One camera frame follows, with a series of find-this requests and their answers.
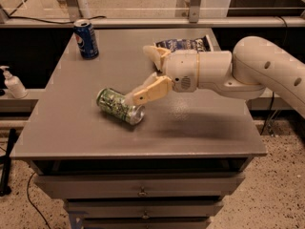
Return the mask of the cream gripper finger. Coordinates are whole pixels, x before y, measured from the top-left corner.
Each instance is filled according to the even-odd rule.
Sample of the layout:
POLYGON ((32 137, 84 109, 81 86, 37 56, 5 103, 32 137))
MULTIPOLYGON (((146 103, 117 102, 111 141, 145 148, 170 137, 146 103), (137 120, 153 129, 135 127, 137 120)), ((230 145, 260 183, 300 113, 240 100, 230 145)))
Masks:
POLYGON ((155 67, 162 72, 163 61, 165 57, 171 53, 171 51, 165 48, 158 48, 156 46, 144 46, 143 53, 150 58, 155 67))
POLYGON ((173 81, 166 75, 151 74, 142 85, 125 95, 127 105, 143 105, 155 101, 173 89, 173 81))

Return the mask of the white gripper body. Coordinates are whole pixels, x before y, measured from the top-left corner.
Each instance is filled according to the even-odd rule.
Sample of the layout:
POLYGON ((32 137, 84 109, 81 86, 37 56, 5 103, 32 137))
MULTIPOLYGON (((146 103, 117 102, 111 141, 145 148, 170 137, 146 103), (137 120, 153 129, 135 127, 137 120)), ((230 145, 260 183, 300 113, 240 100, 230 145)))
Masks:
POLYGON ((167 55, 162 73, 173 81, 179 93, 197 89, 222 90, 231 76, 232 54, 228 51, 176 51, 167 55))

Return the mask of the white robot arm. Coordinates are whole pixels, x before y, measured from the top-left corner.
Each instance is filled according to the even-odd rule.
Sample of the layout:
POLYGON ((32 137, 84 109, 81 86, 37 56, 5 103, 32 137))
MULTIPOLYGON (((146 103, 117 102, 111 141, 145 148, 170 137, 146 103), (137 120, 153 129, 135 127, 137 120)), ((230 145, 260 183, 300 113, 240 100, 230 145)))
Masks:
POLYGON ((244 37, 231 52, 164 41, 145 46, 143 53, 157 71, 126 95, 128 105, 155 101, 169 91, 209 89, 222 96, 249 100, 270 89, 305 117, 304 63, 264 38, 244 37))

